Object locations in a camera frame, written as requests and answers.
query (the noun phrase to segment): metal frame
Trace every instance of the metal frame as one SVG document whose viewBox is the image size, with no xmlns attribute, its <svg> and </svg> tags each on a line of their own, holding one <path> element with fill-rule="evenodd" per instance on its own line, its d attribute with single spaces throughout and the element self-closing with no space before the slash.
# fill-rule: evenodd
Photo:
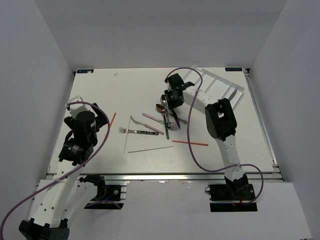
<svg viewBox="0 0 320 240">
<path fill-rule="evenodd" d="M 250 84 L 250 81 L 251 81 L 250 74 L 246 69 L 243 69 L 243 74 L 244 74 L 244 77 L 246 79 L 246 84 L 248 86 L 248 89 L 249 89 L 249 92 L 250 92 L 250 95 L 251 95 L 253 106 L 254 106 L 256 115 L 258 117 L 258 121 L 259 121 L 261 130 L 262 130 L 262 134 L 263 134 L 265 143 L 266 143 L 266 145 L 267 145 L 267 147 L 269 149 L 269 152 L 271 154 L 271 157 L 272 157 L 272 163 L 273 164 L 277 164 L 278 162 L 277 162 L 277 159 L 276 159 L 276 156 L 275 156 L 275 152 L 274 152 L 274 149 L 273 149 L 271 141 L 270 141 L 270 137 L 269 137 L 268 131 L 266 129 L 265 122 L 264 122 L 264 120 L 263 120 L 263 118 L 262 118 L 262 116 L 260 114 L 261 111 L 260 111 L 259 106 L 257 105 L 255 94 L 254 94 L 254 92 L 252 90 L 252 87 L 251 87 L 251 84 Z"/>
<path fill-rule="evenodd" d="M 277 164 L 273 164 L 274 172 L 264 172 L 263 179 L 268 183 L 281 183 L 283 178 Z M 78 179 L 85 176 L 82 173 L 79 175 Z M 121 185 L 120 201 L 119 204 L 124 204 L 127 197 L 127 184 L 129 182 L 135 181 L 154 181 L 154 182 L 167 182 L 167 181 L 187 181 L 187 182 L 206 182 L 209 184 L 225 184 L 225 178 L 223 172 L 221 173 L 195 173 L 195 174 L 102 174 L 105 179 L 106 185 Z M 247 177 L 250 183 L 260 183 L 261 176 L 258 173 L 247 173 Z M 51 180 L 53 174 L 48 174 L 46 176 L 47 180 Z"/>
</svg>

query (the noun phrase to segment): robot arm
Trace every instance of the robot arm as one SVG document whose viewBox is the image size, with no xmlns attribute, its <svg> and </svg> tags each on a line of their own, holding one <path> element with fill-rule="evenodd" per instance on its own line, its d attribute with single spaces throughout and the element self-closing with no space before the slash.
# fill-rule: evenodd
<svg viewBox="0 0 320 240">
<path fill-rule="evenodd" d="M 195 91 L 186 90 L 194 86 L 192 82 L 184 83 L 177 73 L 168 77 L 165 82 L 168 84 L 168 90 L 165 90 L 164 93 L 170 109 L 181 106 L 183 102 L 193 101 Z M 219 146 L 224 166 L 238 165 L 224 171 L 226 184 L 231 189 L 233 196 L 236 196 L 241 194 L 241 191 L 249 184 L 247 175 L 240 166 L 236 147 L 237 121 L 228 99 L 224 98 L 214 104 L 209 104 L 212 102 L 211 97 L 199 92 L 193 106 L 205 113 L 207 130 Z"/>
<path fill-rule="evenodd" d="M 69 102 L 83 102 L 80 96 L 70 99 Z M 54 179 L 58 180 L 68 172 L 84 163 L 97 145 L 97 133 L 107 123 L 101 112 L 95 110 L 97 117 L 83 104 L 71 105 L 68 109 L 71 116 L 64 122 L 71 131 L 67 134 Z M 56 185 L 50 187 L 39 208 L 29 221 L 23 220 L 19 231 L 27 240 L 67 240 L 69 227 L 76 215 L 95 196 L 105 195 L 105 180 L 99 175 L 88 175 L 80 179 L 79 190 L 68 200 L 71 189 L 82 172 L 82 168 Z"/>
<path fill-rule="evenodd" d="M 222 161 L 225 167 L 233 166 L 224 171 L 226 184 L 231 188 L 233 195 L 237 195 L 249 184 L 245 171 L 240 166 L 236 146 L 237 121 L 230 101 L 226 98 L 205 107 L 206 127 L 219 146 Z"/>
</svg>

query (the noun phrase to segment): white tabletop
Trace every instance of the white tabletop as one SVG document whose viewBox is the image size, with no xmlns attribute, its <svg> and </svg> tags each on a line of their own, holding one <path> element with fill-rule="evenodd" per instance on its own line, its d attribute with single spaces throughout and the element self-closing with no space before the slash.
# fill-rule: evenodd
<svg viewBox="0 0 320 240">
<path fill-rule="evenodd" d="M 84 101 L 97 103 L 105 111 L 108 118 L 116 117 L 110 129 L 105 146 L 89 162 L 82 173 L 97 174 L 129 174 L 129 173 L 201 173 L 191 158 L 187 144 L 175 143 L 172 140 L 186 141 L 187 126 L 181 124 L 178 131 L 170 131 L 170 140 L 165 135 L 119 134 L 118 128 L 127 128 L 130 115 L 142 123 L 165 131 L 161 123 L 142 116 L 142 113 L 162 119 L 155 105 L 160 103 L 160 96 L 167 89 L 164 79 L 174 68 L 124 68 L 95 69 L 93 73 L 77 73 L 70 98 L 81 96 Z M 234 107 L 237 121 L 236 144 L 242 164 L 254 164 L 263 172 L 272 172 L 272 157 L 265 142 L 257 113 L 248 90 L 243 72 L 226 72 L 223 67 L 208 67 L 206 70 L 244 87 L 243 95 Z M 183 77 L 187 70 L 177 73 Z M 188 118 L 190 106 L 186 103 L 176 108 L 181 119 Z M 130 129 L 145 130 L 147 128 L 130 122 Z M 58 155 L 62 149 L 69 128 L 63 124 L 52 154 L 49 173 L 55 173 Z M 107 132 L 104 126 L 98 132 L 100 144 Z M 192 149 L 198 162 L 207 169 L 223 167 L 222 157 L 216 141 L 209 135 L 204 113 L 192 110 L 190 124 L 192 142 L 207 143 L 209 146 L 193 145 Z M 146 149 L 169 147 L 165 149 L 128 153 Z M 245 167 L 246 172 L 256 172 L 254 168 Z"/>
</svg>

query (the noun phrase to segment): white dish rack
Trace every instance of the white dish rack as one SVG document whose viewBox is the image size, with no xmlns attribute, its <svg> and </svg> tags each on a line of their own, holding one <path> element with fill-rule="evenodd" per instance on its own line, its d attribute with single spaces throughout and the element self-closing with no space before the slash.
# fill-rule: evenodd
<svg viewBox="0 0 320 240">
<path fill-rule="evenodd" d="M 193 65 L 192 68 L 200 72 L 203 78 L 202 86 L 194 103 L 196 109 L 199 109 L 204 113 L 205 107 L 208 104 L 214 104 L 219 99 L 228 99 L 236 90 L 234 97 L 230 100 L 231 106 L 234 108 L 245 90 L 244 87 L 204 68 L 198 68 L 197 65 Z M 192 82 L 195 84 L 195 86 L 189 87 L 183 91 L 184 102 L 190 105 L 195 96 L 196 89 L 200 84 L 200 77 L 195 71 L 189 70 L 182 79 L 185 83 Z"/>
</svg>

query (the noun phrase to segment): purple cable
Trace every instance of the purple cable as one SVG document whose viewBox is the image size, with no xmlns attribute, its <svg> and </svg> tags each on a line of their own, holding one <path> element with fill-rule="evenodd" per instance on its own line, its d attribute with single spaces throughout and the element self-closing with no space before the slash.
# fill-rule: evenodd
<svg viewBox="0 0 320 240">
<path fill-rule="evenodd" d="M 121 210 L 121 207 L 120 207 L 118 204 L 116 204 L 114 201 L 107 201 L 107 200 L 96 201 L 96 202 L 93 202 L 93 203 L 88 203 L 88 204 L 86 205 L 86 207 L 91 207 L 91 206 L 97 205 L 97 204 L 113 204 L 113 205 L 115 205 L 118 209 Z"/>
<path fill-rule="evenodd" d="M 191 106 L 190 106 L 190 110 L 189 110 L 189 114 L 188 114 L 188 120 L 187 120 L 188 123 L 187 123 L 187 127 L 186 127 L 186 137 L 187 137 L 187 140 L 188 140 L 188 146 L 189 146 L 190 154 L 191 154 L 191 156 L 192 156 L 193 161 L 195 162 L 195 164 L 196 164 L 200 169 L 202 169 L 203 171 L 208 172 L 208 173 L 217 173 L 217 172 L 221 172 L 221 171 L 223 171 L 223 170 L 226 170 L 226 169 L 229 169 L 229 168 L 232 168 L 232 167 L 237 167 L 237 166 L 238 166 L 237 164 L 232 164 L 232 165 L 225 166 L 225 167 L 222 167 L 222 168 L 219 168 L 219 169 L 216 169 L 216 170 L 209 170 L 209 169 L 206 169 L 206 168 L 204 168 L 203 166 L 201 166 L 201 165 L 198 163 L 198 161 L 196 160 L 196 157 L 195 157 L 194 152 L 193 152 L 192 147 L 191 147 L 191 141 L 190 141 L 190 120 L 191 120 L 192 108 L 194 107 L 194 104 L 195 104 L 195 101 L 196 101 L 198 92 L 199 92 L 199 90 L 200 90 L 200 88 L 201 88 L 201 85 L 202 85 L 202 83 L 203 83 L 203 77 L 201 76 L 201 74 L 200 74 L 197 70 L 195 70 L 195 69 L 192 68 L 192 67 L 178 67 L 178 68 L 172 70 L 172 71 L 166 76 L 165 79 L 167 79 L 173 72 L 175 72 L 175 71 L 177 71 L 177 70 L 180 70 L 180 69 L 189 69 L 189 70 L 195 71 L 195 72 L 199 75 L 200 80 L 201 80 L 201 82 L 200 82 L 197 90 L 195 91 L 195 94 L 194 94 L 194 97 L 193 97 L 193 100 L 192 100 L 192 103 L 191 103 Z M 240 166 L 242 166 L 242 167 L 243 167 L 243 166 L 253 167 L 253 168 L 257 169 L 258 172 L 259 172 L 260 175 L 261 175 L 261 188 L 260 188 L 259 193 L 256 195 L 256 197 L 255 197 L 253 200 L 241 204 L 241 205 L 248 205 L 248 204 L 251 204 L 251 203 L 253 203 L 254 201 L 256 201 L 256 200 L 258 199 L 258 197 L 261 195 L 262 190 L 263 190 L 263 188 L 264 188 L 264 176 L 263 176 L 261 170 L 260 170 L 257 166 L 255 166 L 255 165 L 253 165 L 253 164 L 246 163 L 246 164 L 240 164 Z"/>
<path fill-rule="evenodd" d="M 107 124 L 108 124 L 108 130 L 106 132 L 106 135 L 101 143 L 101 145 L 97 148 L 97 150 L 85 161 L 83 162 L 80 166 L 78 166 L 77 168 L 75 168 L 74 170 L 68 172 L 67 174 L 63 175 L 62 177 L 60 177 L 58 180 L 63 180 L 66 177 L 70 176 L 71 174 L 75 173 L 76 171 L 78 171 L 80 168 L 84 167 L 95 155 L 97 155 L 97 153 L 100 151 L 100 149 L 104 146 L 105 142 L 107 141 L 107 138 L 109 136 L 110 133 L 110 121 L 108 116 L 105 114 L 104 111 L 102 111 L 99 107 L 93 105 L 92 103 L 86 102 L 86 101 L 76 101 L 76 102 L 69 102 L 67 105 L 74 105 L 74 104 L 85 104 L 85 105 L 89 105 L 94 109 L 97 109 L 99 111 L 101 111 L 102 115 L 106 118 Z M 53 181 L 52 183 L 48 184 L 47 186 L 44 186 L 43 188 L 41 188 L 40 190 L 34 192 L 33 194 L 31 194 L 30 196 L 26 197 L 25 199 L 21 200 L 19 203 L 17 203 L 13 208 L 11 208 L 11 210 L 4 216 L 2 222 L 1 222 L 1 226 L 0 226 L 0 240 L 5 240 L 4 239 L 4 226 L 5 223 L 8 219 L 8 217 L 10 216 L 10 214 L 16 210 L 21 204 L 25 203 L 26 201 L 28 201 L 29 199 L 33 198 L 35 195 L 41 193 L 42 191 L 56 185 L 58 183 L 58 180 Z"/>
</svg>

